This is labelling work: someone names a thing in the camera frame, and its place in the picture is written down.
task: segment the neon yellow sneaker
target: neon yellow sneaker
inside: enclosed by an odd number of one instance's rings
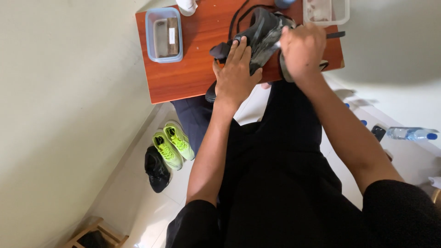
[[[173,145],[167,139],[165,133],[159,129],[153,135],[152,140],[153,145],[161,154],[165,164],[172,169],[180,170],[183,164],[182,156],[173,148]]]
[[[194,159],[194,151],[190,147],[187,135],[182,131],[181,125],[175,121],[168,121],[164,127],[167,139],[178,149],[178,152],[186,159]]]

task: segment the wooden table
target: wooden table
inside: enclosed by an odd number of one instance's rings
[[[227,42],[228,29],[234,13],[245,0],[200,0],[196,13],[181,15],[183,59],[180,62],[160,64],[147,55],[146,12],[136,13],[142,56],[146,68],[152,104],[204,95],[216,80],[212,70],[213,57],[209,50],[221,42]],[[251,0],[239,13],[238,18],[255,4],[273,5],[274,0]],[[297,0],[289,9],[282,11],[296,23],[303,23],[303,3]],[[249,27],[251,14],[241,22],[241,31]],[[326,28],[328,33],[338,31],[337,26]],[[275,53],[263,67],[262,82],[280,80],[278,58]],[[344,67],[340,39],[329,39],[323,59],[329,61],[325,69]]]

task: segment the black sleeve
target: black sleeve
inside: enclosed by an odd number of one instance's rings
[[[370,229],[393,247],[441,246],[441,218],[420,188],[395,180],[367,187],[363,216]]]
[[[220,246],[217,210],[207,201],[188,203],[168,225],[166,248]]]

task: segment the black shirt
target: black shirt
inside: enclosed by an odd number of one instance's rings
[[[374,182],[360,211],[341,194],[335,175],[323,173],[324,161],[294,155],[227,168],[218,208],[188,203],[169,224],[166,247],[441,246],[440,215],[421,189]]]

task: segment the forearm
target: forearm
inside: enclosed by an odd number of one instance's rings
[[[207,132],[191,169],[187,202],[202,199],[216,206],[225,169],[228,133],[234,112],[216,103]]]
[[[361,193],[377,180],[403,180],[380,143],[329,88],[321,74],[305,78],[299,85],[312,102],[332,147],[354,176]]]

